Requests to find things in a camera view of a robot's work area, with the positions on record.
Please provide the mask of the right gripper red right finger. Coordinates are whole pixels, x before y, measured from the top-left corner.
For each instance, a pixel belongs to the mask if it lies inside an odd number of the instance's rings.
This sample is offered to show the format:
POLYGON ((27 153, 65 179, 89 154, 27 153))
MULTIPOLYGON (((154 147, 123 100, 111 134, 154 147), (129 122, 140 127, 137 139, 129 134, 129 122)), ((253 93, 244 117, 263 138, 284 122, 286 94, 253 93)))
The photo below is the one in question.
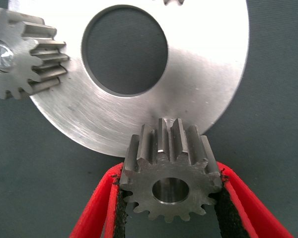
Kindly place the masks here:
POLYGON ((223 188, 214 194, 223 238, 292 238, 255 193, 228 166, 218 162, 223 188))

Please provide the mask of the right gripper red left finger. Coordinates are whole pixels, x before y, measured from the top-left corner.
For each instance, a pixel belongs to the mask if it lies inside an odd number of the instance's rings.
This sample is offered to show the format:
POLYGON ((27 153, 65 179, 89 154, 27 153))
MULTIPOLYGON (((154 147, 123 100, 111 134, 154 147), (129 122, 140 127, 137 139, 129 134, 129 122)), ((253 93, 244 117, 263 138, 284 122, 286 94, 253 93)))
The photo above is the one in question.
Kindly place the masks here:
POLYGON ((95 188, 71 238, 124 238, 126 206, 119 189, 123 163, 110 168, 95 188))

